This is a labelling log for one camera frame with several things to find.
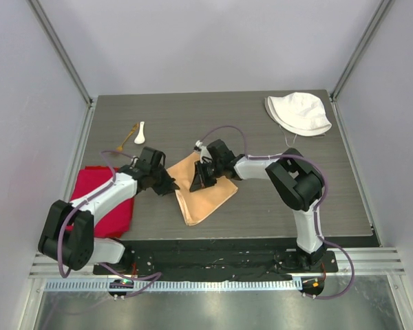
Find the peach cloth napkin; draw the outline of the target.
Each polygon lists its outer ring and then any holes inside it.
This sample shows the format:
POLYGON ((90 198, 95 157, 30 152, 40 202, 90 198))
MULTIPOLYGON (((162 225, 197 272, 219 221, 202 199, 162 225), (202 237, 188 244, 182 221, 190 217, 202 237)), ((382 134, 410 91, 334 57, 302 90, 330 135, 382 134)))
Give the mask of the peach cloth napkin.
POLYGON ((221 177, 213 187, 190 192, 195 172, 194 164, 199 159, 197 153, 192 153, 167 170, 179 186, 176 199, 187 226, 196 226, 204 221, 238 191, 238 187, 231 180, 221 177))

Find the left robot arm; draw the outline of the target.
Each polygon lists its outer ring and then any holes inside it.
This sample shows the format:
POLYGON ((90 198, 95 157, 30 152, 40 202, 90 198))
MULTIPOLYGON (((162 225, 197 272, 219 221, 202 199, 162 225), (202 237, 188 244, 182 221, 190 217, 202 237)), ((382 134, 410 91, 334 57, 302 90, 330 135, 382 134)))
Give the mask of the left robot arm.
POLYGON ((63 278, 96 264, 109 264, 117 274, 126 274, 133 265, 132 252, 118 239, 96 237, 94 228, 121 203, 148 188, 160 196, 179 189, 165 168, 164 152, 146 146, 129 160, 120 168, 110 166, 109 179, 91 192, 50 206, 38 251, 57 262, 63 278))

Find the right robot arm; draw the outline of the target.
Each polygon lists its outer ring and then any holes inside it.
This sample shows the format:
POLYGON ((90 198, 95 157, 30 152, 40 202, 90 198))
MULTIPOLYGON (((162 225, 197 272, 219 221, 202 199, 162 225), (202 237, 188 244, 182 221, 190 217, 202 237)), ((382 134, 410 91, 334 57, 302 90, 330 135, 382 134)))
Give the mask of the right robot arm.
POLYGON ((293 211, 297 230, 297 263, 311 272, 321 265, 326 252, 321 237, 319 201, 324 196, 322 174, 295 148, 278 155, 234 155, 222 140, 205 146, 197 141, 190 192, 210 188, 219 178, 242 181, 268 179, 281 200, 293 211))

